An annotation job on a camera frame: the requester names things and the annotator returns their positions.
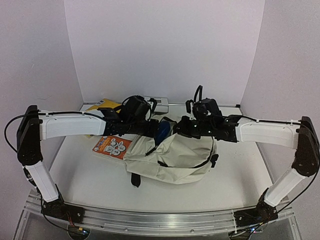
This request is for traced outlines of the blue pencil case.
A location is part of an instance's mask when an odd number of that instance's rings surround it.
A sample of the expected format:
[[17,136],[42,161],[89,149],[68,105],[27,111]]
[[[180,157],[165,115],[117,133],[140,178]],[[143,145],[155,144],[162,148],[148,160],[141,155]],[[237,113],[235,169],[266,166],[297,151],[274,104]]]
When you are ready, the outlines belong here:
[[159,146],[169,135],[171,134],[171,124],[169,121],[161,121],[158,125],[156,134],[154,136],[154,142],[156,146]]

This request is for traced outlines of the beige canvas student bag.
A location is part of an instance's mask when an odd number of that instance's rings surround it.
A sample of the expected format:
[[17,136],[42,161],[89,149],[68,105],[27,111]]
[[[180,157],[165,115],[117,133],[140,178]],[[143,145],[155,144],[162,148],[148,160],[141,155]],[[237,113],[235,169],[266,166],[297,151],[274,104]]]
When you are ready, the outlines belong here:
[[132,185],[139,187],[141,177],[175,185],[200,181],[218,157],[213,137],[187,138],[170,130],[161,142],[137,135],[123,160]]

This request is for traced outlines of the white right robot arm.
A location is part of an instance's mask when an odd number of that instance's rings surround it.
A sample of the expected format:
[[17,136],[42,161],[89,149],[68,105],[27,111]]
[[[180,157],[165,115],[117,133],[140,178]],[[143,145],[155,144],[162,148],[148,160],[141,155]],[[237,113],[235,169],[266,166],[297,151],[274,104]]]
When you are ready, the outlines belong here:
[[230,143],[256,142],[278,145],[295,150],[291,167],[260,196],[257,205],[249,210],[236,211],[240,221],[266,224],[276,220],[277,205],[302,180],[316,177],[320,170],[320,142],[311,119],[281,121],[254,119],[244,115],[224,116],[214,99],[188,100],[186,112],[174,132],[187,138],[213,137]]

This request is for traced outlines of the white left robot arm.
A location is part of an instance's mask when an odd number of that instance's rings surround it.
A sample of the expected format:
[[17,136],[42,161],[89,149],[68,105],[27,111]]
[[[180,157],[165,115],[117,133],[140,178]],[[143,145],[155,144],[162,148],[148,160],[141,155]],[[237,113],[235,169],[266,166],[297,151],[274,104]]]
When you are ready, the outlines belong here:
[[21,119],[13,150],[29,181],[45,202],[46,211],[62,218],[68,206],[43,163],[41,141],[77,135],[131,134],[153,138],[159,124],[151,118],[157,103],[154,98],[146,100],[142,96],[133,95],[115,108],[98,108],[100,114],[87,111],[41,111],[37,105],[30,105],[25,114],[11,119],[10,123]]

